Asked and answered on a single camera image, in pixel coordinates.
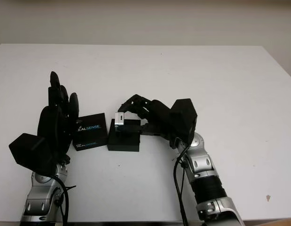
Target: black cable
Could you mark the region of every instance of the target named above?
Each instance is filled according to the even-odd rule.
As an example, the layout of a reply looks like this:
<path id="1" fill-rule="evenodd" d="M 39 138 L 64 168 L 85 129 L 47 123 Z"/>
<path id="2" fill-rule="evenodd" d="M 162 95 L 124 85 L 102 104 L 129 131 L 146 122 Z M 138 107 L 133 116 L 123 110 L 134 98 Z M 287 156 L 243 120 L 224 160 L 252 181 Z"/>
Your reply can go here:
<path id="1" fill-rule="evenodd" d="M 183 201 L 182 201 L 182 196 L 181 196 L 181 192 L 179 190 L 179 185 L 178 185 L 178 181 L 177 181 L 177 167 L 178 164 L 180 163 L 181 158 L 184 156 L 184 154 L 187 152 L 187 150 L 189 149 L 190 145 L 187 146 L 179 155 L 179 157 L 177 158 L 177 161 L 174 164 L 174 168 L 173 168 L 173 180 L 174 180 L 174 185 L 175 188 L 177 190 L 177 194 L 178 194 L 178 198 L 179 198 L 179 203 L 180 203 L 180 210 L 181 210 L 181 215 L 182 215 L 182 220 L 183 220 L 183 225 L 184 226 L 188 226 L 188 220 L 186 217 L 186 213 L 185 213 L 185 209 L 184 209 L 184 205 L 183 205 Z"/>
<path id="2" fill-rule="evenodd" d="M 66 187 L 66 188 L 67 188 L 67 191 L 69 191 L 70 189 L 72 189 L 74 187 L 76 187 L 76 185 L 75 186 L 71 186 L 71 187 Z M 64 218 L 64 212 L 63 212 L 63 207 L 62 207 L 63 201 L 64 201 L 64 191 L 62 192 L 62 194 L 60 196 L 60 202 L 59 202 L 61 215 Z"/>
<path id="3" fill-rule="evenodd" d="M 62 213 L 62 218 L 63 218 L 63 226 L 67 226 L 68 213 L 69 213 L 69 196 L 68 196 L 67 188 L 60 178 L 58 177 L 51 177 L 51 178 L 55 180 L 57 183 L 59 183 L 63 189 L 64 195 L 65 195 L 65 215 Z"/>
<path id="4" fill-rule="evenodd" d="M 182 176 L 182 185 L 181 185 L 181 193 L 180 193 L 180 197 L 182 198 L 182 193 L 183 193 L 183 186 L 184 186 L 184 178 L 185 178 L 185 167 L 182 166 L 183 168 L 183 176 Z"/>

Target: realsense box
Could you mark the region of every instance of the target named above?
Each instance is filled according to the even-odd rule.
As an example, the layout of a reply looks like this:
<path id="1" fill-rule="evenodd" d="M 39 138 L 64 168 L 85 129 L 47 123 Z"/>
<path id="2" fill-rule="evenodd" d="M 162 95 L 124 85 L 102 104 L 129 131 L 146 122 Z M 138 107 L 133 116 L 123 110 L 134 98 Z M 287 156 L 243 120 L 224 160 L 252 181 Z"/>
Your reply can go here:
<path id="1" fill-rule="evenodd" d="M 107 141 L 104 113 L 79 117 L 72 142 L 77 151 L 103 146 Z"/>

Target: gray wall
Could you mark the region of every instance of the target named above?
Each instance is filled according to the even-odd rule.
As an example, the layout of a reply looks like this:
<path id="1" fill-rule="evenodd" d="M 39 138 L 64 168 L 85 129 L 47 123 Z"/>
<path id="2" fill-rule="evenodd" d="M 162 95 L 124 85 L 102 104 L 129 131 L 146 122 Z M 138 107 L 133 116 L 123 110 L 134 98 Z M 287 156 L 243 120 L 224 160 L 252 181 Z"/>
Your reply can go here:
<path id="1" fill-rule="evenodd" d="M 291 75 L 291 1 L 0 0 L 1 43 L 261 45 Z"/>

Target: robotic arm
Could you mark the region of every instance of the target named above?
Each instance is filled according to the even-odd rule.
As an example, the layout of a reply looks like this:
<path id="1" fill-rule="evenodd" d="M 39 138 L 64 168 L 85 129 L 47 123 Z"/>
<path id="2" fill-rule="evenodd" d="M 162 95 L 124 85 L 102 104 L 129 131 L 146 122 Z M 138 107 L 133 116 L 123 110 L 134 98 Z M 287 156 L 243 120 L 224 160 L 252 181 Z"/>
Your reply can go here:
<path id="1" fill-rule="evenodd" d="M 124 113 L 127 111 L 147 119 L 148 123 L 143 126 L 125 125 Z M 173 176 L 185 226 L 188 221 L 176 181 L 176 168 L 180 162 L 195 193 L 197 213 L 204 221 L 203 225 L 244 226 L 232 199 L 227 197 L 221 185 L 216 168 L 204 148 L 203 138 L 195 133 L 196 122 L 197 113 L 190 99 L 176 100 L 172 108 L 168 108 L 158 100 L 149 101 L 134 95 L 115 114 L 116 131 L 161 136 L 169 140 L 172 149 L 179 150 Z"/>
<path id="2" fill-rule="evenodd" d="M 32 187 L 25 202 L 21 224 L 48 224 L 56 222 L 57 211 L 62 210 L 65 195 L 65 215 L 63 225 L 68 219 L 69 188 L 64 182 L 67 178 L 66 155 L 72 141 L 72 132 L 79 116 L 79 103 L 76 93 L 70 98 L 66 88 L 60 85 L 55 72 L 50 74 L 51 86 L 48 88 L 48 106 L 41 112 L 37 136 L 23 133 L 10 145 L 15 161 L 33 171 Z"/>

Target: white table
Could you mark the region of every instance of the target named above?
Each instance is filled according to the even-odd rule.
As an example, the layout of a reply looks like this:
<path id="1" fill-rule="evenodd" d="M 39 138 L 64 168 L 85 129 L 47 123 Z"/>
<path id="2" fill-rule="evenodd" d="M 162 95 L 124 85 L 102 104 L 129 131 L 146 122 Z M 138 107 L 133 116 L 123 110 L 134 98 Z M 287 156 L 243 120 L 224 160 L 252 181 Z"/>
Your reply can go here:
<path id="1" fill-rule="evenodd" d="M 169 107 L 190 97 L 197 132 L 241 217 L 291 217 L 291 77 L 264 48 L 8 44 L 0 46 L 0 221 L 22 214 L 31 171 L 15 163 L 8 144 L 36 134 L 51 71 L 77 93 L 80 116 L 104 112 L 108 127 L 133 94 Z M 177 153 L 162 138 L 142 136 L 139 153 L 71 146 L 68 154 L 66 185 L 77 185 L 69 221 L 181 220 Z M 197 220 L 187 183 L 183 199 Z"/>

